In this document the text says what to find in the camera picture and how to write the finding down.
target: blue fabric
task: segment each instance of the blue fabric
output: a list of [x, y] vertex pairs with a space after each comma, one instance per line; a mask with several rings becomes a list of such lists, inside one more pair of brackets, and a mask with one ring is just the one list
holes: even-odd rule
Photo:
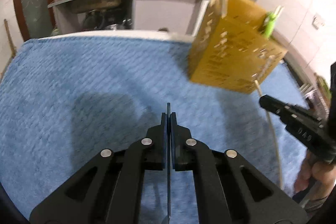
[[[0, 85], [0, 181], [28, 218], [32, 209], [104, 148], [126, 149], [160, 123], [167, 102], [180, 125], [211, 149], [235, 149], [273, 182], [278, 165], [265, 112], [251, 95], [190, 83], [189, 44], [110, 37], [30, 40]], [[261, 84], [305, 105], [285, 65]], [[285, 191], [305, 148], [272, 117]], [[166, 176], [146, 172], [141, 223], [167, 214]], [[191, 172], [172, 173], [171, 223], [198, 223]]]

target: silver rivet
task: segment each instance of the silver rivet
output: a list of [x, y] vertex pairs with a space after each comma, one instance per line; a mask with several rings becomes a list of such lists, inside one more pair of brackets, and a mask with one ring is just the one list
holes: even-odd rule
[[141, 140], [141, 143], [143, 145], [150, 145], [150, 144], [152, 144], [152, 139], [150, 139], [150, 138], [144, 138], [144, 139]]
[[197, 143], [197, 141], [194, 139], [187, 139], [185, 143], [189, 146], [194, 146]]
[[109, 149], [104, 149], [100, 152], [100, 155], [104, 158], [107, 158], [112, 155], [112, 151]]
[[235, 150], [228, 150], [226, 151], [226, 155], [229, 157], [229, 158], [235, 158], [237, 157], [237, 152]]

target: yellow box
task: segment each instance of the yellow box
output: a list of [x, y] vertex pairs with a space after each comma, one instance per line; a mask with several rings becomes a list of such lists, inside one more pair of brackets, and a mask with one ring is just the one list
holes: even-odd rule
[[255, 90], [271, 73], [287, 50], [260, 34], [266, 11], [251, 0], [227, 0], [208, 6], [189, 53], [192, 82], [243, 93]]

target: cabinet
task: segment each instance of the cabinet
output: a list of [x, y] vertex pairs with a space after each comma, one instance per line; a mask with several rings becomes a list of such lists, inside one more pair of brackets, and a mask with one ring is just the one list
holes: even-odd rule
[[202, 0], [133, 0], [135, 30], [193, 34]]

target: wire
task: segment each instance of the wire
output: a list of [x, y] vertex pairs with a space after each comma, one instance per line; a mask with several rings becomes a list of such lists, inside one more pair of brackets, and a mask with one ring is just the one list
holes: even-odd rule
[[[254, 85], [255, 85], [258, 93], [259, 93], [259, 96], [261, 97], [263, 95], [263, 92], [261, 91], [259, 82], [257, 80], [255, 80]], [[269, 128], [271, 129], [271, 132], [272, 132], [272, 135], [273, 135], [275, 153], [276, 153], [278, 166], [279, 166], [279, 187], [280, 187], [281, 190], [283, 190], [284, 189], [284, 183], [283, 183], [283, 179], [282, 179], [281, 158], [280, 158], [280, 153], [279, 153], [279, 145], [278, 145], [277, 135], [275, 133], [275, 130], [274, 130], [273, 123], [272, 123], [272, 120], [271, 120], [271, 116], [269, 115], [269, 112], [267, 110], [265, 110], [265, 112], [266, 112], [266, 117], [267, 117], [267, 120], [268, 120]]]

